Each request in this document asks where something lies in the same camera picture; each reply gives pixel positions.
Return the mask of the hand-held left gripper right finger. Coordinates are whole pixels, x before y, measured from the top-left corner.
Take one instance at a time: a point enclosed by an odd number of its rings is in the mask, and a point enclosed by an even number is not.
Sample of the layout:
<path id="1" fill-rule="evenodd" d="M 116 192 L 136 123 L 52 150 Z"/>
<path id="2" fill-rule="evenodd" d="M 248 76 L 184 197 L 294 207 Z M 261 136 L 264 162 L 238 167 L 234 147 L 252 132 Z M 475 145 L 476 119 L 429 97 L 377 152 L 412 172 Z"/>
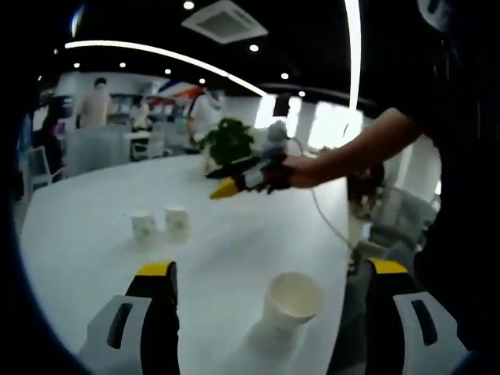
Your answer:
<path id="1" fill-rule="evenodd" d="M 366 373 L 452 373 L 467 354 L 452 315 L 401 264 L 374 257 L 367 263 Z"/>

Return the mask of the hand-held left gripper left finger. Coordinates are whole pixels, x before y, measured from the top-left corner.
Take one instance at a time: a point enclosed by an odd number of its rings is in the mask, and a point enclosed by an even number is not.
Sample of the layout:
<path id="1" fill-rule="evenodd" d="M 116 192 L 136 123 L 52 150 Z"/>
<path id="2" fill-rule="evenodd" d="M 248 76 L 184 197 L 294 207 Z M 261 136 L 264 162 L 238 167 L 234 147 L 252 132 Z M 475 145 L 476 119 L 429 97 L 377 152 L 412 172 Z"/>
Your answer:
<path id="1" fill-rule="evenodd" d="M 179 328 L 177 264 L 151 263 L 93 317 L 78 358 L 92 374 L 178 374 Z"/>

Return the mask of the person's right hand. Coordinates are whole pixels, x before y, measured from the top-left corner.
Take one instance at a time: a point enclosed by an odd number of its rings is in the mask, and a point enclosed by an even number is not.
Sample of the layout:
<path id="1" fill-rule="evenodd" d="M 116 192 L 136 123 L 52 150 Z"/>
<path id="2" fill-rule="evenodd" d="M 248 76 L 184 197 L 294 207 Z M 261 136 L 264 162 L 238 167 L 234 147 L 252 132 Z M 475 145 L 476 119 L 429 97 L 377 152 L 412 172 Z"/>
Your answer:
<path id="1" fill-rule="evenodd" d="M 264 188 L 268 195 L 289 188 L 312 188 L 316 185 L 311 174 L 310 159 L 303 156 L 280 156 L 262 172 Z"/>

